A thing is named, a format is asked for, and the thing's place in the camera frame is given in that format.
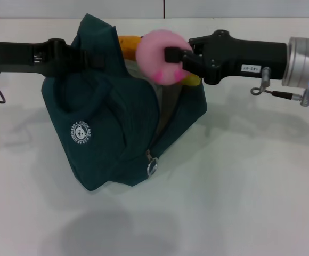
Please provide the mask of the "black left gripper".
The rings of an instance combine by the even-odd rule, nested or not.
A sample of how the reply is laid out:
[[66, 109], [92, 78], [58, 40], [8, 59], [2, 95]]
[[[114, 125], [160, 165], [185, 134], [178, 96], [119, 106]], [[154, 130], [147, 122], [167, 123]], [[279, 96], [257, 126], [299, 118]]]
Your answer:
[[62, 39], [35, 44], [0, 42], [0, 73], [35, 73], [57, 77], [104, 68], [104, 55], [75, 49]]

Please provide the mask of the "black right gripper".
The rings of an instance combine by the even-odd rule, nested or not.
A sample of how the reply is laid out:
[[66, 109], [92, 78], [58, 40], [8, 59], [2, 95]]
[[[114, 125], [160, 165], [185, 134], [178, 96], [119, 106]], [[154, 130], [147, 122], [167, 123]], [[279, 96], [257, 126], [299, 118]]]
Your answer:
[[285, 43], [235, 39], [226, 30], [190, 38], [188, 43], [193, 51], [201, 51], [202, 57], [190, 50], [166, 47], [165, 62], [178, 63], [209, 85], [229, 76], [260, 78], [265, 67], [270, 68], [272, 79], [281, 80], [287, 65]]

